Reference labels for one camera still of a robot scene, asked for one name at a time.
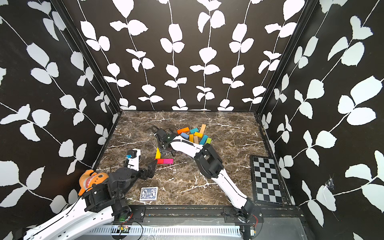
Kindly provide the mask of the yellow long block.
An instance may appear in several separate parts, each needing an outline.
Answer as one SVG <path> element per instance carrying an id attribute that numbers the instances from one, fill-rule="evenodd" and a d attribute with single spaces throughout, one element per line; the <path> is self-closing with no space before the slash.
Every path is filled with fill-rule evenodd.
<path id="1" fill-rule="evenodd" d="M 157 148 L 155 159 L 160 159 L 160 158 L 161 158 L 161 152 L 160 152 L 160 149 Z"/>

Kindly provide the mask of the magenta block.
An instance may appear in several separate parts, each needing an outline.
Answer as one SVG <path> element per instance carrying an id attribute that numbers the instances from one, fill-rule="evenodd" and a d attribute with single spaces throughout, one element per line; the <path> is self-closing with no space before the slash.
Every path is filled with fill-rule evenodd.
<path id="1" fill-rule="evenodd" d="M 163 164 L 173 164 L 174 159 L 163 159 Z"/>

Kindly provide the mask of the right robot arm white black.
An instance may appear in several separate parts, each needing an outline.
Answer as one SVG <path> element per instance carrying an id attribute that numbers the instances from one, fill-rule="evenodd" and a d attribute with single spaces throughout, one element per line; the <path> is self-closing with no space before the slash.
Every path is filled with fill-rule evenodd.
<path id="1" fill-rule="evenodd" d="M 175 132 L 166 132 L 154 125 L 151 131 L 158 142 L 161 153 L 184 153 L 193 158 L 203 176 L 214 181 L 229 198 L 236 211 L 236 216 L 247 222 L 253 216 L 254 202 L 248 198 L 231 180 L 223 161 L 212 145 L 195 144 Z"/>

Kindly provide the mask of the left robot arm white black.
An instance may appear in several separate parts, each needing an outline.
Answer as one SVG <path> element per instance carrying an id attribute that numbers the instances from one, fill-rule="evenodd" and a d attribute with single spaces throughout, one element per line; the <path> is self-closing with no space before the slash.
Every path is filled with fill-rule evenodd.
<path id="1" fill-rule="evenodd" d="M 16 240 L 72 240 L 108 223 L 121 225 L 135 215 L 125 198 L 138 179 L 155 175 L 157 161 L 146 169 L 126 165 L 112 173 L 86 171 L 79 183 L 82 195 L 62 213 L 31 229 L 21 229 Z"/>

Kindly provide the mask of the light blue short block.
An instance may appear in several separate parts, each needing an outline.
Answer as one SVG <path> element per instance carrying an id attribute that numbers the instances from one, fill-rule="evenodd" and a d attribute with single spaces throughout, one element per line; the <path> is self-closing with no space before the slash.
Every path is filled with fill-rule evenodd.
<path id="1" fill-rule="evenodd" d="M 180 136 L 186 140 L 189 140 L 190 139 L 190 135 L 186 134 L 186 133 L 181 133 Z"/>

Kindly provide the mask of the orange long block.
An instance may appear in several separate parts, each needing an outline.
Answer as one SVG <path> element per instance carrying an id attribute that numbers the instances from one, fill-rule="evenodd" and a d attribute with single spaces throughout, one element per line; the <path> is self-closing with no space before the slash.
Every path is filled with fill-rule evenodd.
<path id="1" fill-rule="evenodd" d="M 186 133 L 186 134 L 188 134 L 189 132 L 190 132 L 189 127 L 182 128 L 182 129 L 177 130 L 178 135 L 181 135 L 182 133 Z"/>

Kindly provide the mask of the teal short block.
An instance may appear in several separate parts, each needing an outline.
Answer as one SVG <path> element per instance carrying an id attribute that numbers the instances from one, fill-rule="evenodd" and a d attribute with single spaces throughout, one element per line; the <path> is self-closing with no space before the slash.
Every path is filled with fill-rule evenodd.
<path id="1" fill-rule="evenodd" d="M 190 134 L 194 134 L 196 132 L 199 132 L 199 129 L 198 128 L 194 128 L 194 129 L 191 129 L 190 130 Z"/>

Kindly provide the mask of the amber short block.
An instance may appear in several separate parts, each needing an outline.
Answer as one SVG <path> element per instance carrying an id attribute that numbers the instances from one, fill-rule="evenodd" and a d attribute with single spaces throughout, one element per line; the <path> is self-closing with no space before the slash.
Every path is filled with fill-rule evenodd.
<path id="1" fill-rule="evenodd" d="M 196 137 L 198 137 L 198 138 L 201 138 L 201 139 L 202 139 L 204 135 L 203 135 L 203 134 L 201 134 L 201 133 L 199 133 L 199 132 L 195 132 L 195 133 L 194 133 L 194 136 L 196 136 Z"/>

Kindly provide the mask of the cyan long block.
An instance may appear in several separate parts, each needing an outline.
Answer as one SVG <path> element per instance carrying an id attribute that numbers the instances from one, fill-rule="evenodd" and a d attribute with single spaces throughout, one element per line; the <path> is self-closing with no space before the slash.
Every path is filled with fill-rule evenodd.
<path id="1" fill-rule="evenodd" d="M 208 136 L 207 135 L 203 135 L 201 141 L 200 141 L 200 145 L 205 145 L 206 142 L 207 142 L 207 139 L 208 139 Z"/>

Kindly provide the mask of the natural wood long block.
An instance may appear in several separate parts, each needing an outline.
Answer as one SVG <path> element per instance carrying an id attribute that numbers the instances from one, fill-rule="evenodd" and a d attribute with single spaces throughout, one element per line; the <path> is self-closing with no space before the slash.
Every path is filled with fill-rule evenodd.
<path id="1" fill-rule="evenodd" d="M 204 135 L 205 130 L 206 130 L 206 126 L 207 126 L 207 125 L 202 124 L 201 129 L 200 129 L 200 134 Z"/>

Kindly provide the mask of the orange plush toy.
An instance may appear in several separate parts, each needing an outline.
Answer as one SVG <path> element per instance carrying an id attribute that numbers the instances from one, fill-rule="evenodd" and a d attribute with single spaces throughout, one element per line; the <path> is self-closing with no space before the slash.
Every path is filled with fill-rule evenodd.
<path id="1" fill-rule="evenodd" d="M 103 183 L 109 178 L 107 173 L 97 173 L 93 170 L 86 170 L 79 179 L 79 185 L 81 187 L 78 196 L 82 196 L 88 190 L 91 190 L 93 185 Z"/>

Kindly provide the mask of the black white checkerboard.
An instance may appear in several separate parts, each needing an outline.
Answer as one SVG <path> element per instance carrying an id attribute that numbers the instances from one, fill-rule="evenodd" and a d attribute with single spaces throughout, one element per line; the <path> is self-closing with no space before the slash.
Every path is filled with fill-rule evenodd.
<path id="1" fill-rule="evenodd" d="M 256 202 L 283 204 L 283 195 L 273 159 L 251 156 L 251 174 Z"/>

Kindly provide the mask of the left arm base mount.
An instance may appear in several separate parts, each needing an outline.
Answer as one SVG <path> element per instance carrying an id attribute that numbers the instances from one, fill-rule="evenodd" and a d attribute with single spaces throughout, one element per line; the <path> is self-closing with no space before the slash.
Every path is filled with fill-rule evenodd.
<path id="1" fill-rule="evenodd" d="M 123 210 L 119 215 L 119 222 L 139 222 L 142 223 L 145 217 L 146 207 L 144 206 L 129 206 L 126 210 Z"/>

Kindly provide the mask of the white perforated rail strip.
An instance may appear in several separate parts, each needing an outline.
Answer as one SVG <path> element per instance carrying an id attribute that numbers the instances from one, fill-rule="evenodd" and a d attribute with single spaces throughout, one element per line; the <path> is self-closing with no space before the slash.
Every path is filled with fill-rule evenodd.
<path id="1" fill-rule="evenodd" d="M 151 227 L 139 225 L 110 225 L 95 228 L 86 233 L 87 236 L 214 236 L 240 237 L 238 226 L 168 226 Z"/>

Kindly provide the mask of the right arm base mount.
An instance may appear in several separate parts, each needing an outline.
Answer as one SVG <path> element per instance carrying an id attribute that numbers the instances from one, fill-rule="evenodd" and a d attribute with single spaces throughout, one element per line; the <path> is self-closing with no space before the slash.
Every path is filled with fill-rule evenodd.
<path id="1" fill-rule="evenodd" d="M 234 223 L 240 225 L 255 225 L 256 223 L 264 223 L 264 217 L 261 209 L 254 206 L 252 212 L 245 216 L 242 211 L 238 211 L 233 207 L 224 207 L 221 213 L 226 223 Z"/>

